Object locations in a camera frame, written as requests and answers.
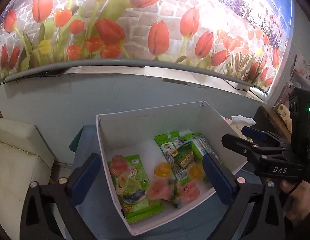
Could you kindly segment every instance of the white box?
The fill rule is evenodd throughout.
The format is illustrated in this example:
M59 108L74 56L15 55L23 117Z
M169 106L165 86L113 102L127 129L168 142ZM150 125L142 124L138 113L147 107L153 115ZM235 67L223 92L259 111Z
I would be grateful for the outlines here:
M224 119L205 101L173 106L162 106L141 110L133 110L114 114L97 115L96 127L104 171L113 203L132 236L140 235L149 230L164 225L200 205L215 193L214 188L203 182L199 185L201 195L180 209L171 204L162 203L165 210L158 214L128 224L121 212L121 205L113 185L108 161L121 154L130 156L139 154L144 169L150 180L153 179L153 169L156 163L165 162L155 135L180 132L200 132L217 152L226 167L236 174L247 162L246 158L223 147L223 135L236 135Z

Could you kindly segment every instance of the sofa armrest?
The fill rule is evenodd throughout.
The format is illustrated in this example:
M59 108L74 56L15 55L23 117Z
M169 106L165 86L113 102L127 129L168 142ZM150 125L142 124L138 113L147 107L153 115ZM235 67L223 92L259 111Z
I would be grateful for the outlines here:
M33 124L0 118L0 142L38 155L51 169L54 156Z

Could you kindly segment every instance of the screw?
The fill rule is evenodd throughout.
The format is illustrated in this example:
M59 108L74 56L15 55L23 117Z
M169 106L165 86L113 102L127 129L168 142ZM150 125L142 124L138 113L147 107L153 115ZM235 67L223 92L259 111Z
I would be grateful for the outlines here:
M36 187L37 186L37 182L36 181L33 181L31 184L30 184L31 187Z
M246 182L246 179L244 179L243 177L238 177L237 182L240 184L244 184Z
M268 182L267 182L267 185L268 185L269 187L274 187L274 186L275 186L274 182L272 182L272 181L268 181Z
M60 178L59 180L58 180L58 183L59 184L65 184L67 182L67 178Z

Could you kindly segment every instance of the printed window shade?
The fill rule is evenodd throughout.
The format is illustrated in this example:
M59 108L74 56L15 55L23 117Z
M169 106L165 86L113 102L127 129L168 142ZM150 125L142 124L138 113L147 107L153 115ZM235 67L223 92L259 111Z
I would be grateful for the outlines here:
M147 59L265 92L287 46L292 0L12 0L0 16L0 82L79 59Z

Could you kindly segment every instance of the yellow tulip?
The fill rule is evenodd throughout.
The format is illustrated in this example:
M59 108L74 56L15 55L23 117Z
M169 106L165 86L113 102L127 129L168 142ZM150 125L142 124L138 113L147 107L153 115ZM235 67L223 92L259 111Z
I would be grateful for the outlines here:
M259 57L260 55L262 55L263 50L261 48L256 50L256 56Z
M52 49L52 44L50 40L42 40L38 45L39 52L42 55L48 54Z

